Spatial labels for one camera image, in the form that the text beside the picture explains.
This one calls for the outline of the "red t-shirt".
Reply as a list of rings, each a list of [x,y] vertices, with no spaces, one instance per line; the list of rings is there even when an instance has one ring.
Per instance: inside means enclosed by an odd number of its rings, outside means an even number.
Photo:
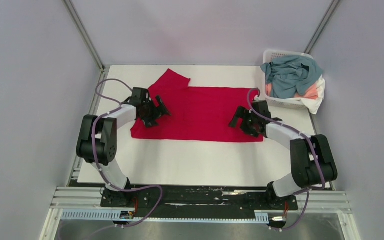
[[[190,79],[171,69],[148,90],[160,96],[170,115],[157,119],[157,126],[145,127],[138,119],[131,137],[142,140],[181,140],[223,143],[262,142],[263,136],[245,134],[229,127],[238,107],[246,107],[249,88],[190,86]]]

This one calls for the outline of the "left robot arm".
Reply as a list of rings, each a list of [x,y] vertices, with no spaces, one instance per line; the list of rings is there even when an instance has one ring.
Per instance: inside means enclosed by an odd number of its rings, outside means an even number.
[[[132,203],[133,189],[116,161],[118,129],[136,120],[142,121],[147,128],[156,127],[159,118],[170,114],[159,95],[151,98],[148,89],[134,87],[131,96],[119,102],[115,109],[83,117],[76,154],[98,171],[105,188],[114,193],[113,199],[119,206],[127,207]]]

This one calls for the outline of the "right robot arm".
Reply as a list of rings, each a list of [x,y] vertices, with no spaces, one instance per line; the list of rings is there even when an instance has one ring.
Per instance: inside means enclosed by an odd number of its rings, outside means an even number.
[[[327,183],[338,178],[328,138],[323,134],[305,134],[272,117],[265,100],[253,101],[249,108],[239,106],[229,123],[231,128],[236,126],[252,137],[273,140],[290,152],[290,173],[267,186],[265,201],[270,208],[281,207],[286,197],[310,189],[324,189]]]

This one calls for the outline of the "teal t-shirt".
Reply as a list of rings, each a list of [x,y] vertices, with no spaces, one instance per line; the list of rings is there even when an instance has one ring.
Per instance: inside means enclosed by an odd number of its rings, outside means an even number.
[[[314,59],[300,55],[277,57],[260,68],[265,73],[265,85],[272,84],[269,96],[284,100],[304,94],[323,74]]]

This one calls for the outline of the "white plastic laundry basket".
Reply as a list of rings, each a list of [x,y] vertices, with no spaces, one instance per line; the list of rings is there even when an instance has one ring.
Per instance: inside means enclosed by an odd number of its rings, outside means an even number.
[[[263,53],[263,63],[264,64],[269,63],[275,58],[289,56],[289,55],[304,56],[304,57],[313,59],[313,57],[310,54],[306,54],[306,53],[302,53],[302,52],[277,50],[277,49],[267,49]],[[294,109],[294,110],[306,109],[306,106],[299,100],[274,98],[274,97],[270,97],[266,93],[264,94],[264,98],[267,101],[269,106]]]

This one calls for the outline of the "white t-shirt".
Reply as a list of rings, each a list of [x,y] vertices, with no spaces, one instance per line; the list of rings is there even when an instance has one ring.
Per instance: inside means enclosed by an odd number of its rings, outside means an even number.
[[[311,114],[316,115],[319,111],[319,108],[320,108],[324,98],[325,98],[326,81],[323,78],[323,76],[321,75],[320,78],[314,84],[317,85],[318,98],[317,99],[299,98],[299,99],[307,107],[307,109],[309,110],[309,112]]]

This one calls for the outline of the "salmon pink t-shirt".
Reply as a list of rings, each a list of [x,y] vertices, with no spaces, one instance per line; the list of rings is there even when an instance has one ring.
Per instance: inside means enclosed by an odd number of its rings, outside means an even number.
[[[265,85],[265,93],[270,96],[272,93],[272,84],[268,83]],[[300,95],[296,93],[293,98],[304,98],[304,99],[311,99],[311,100],[316,100],[319,97],[318,89],[317,89],[317,84],[313,84],[311,87],[309,87],[304,95]]]

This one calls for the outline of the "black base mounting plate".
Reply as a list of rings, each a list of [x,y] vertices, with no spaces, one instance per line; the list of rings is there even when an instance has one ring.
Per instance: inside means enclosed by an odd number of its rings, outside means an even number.
[[[133,208],[135,217],[249,217],[252,210],[298,210],[295,196],[275,197],[266,187],[162,185],[130,193],[100,189],[100,206]]]

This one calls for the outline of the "aluminium frame rail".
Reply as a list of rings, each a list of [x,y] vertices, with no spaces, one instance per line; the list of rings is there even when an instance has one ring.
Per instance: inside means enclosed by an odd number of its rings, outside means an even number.
[[[60,224],[60,217],[63,211],[67,210],[121,210],[132,211],[131,207],[101,207],[100,188],[96,187],[58,187],[55,191],[47,218],[42,228],[40,239],[53,240],[57,237]],[[347,198],[343,191],[311,191],[309,199],[304,195],[299,195],[294,200],[299,209],[305,209],[307,214],[337,214],[340,222],[340,229],[346,239],[358,240],[356,224],[353,213]],[[278,213],[276,210],[252,210],[251,212],[267,213],[269,220]]]

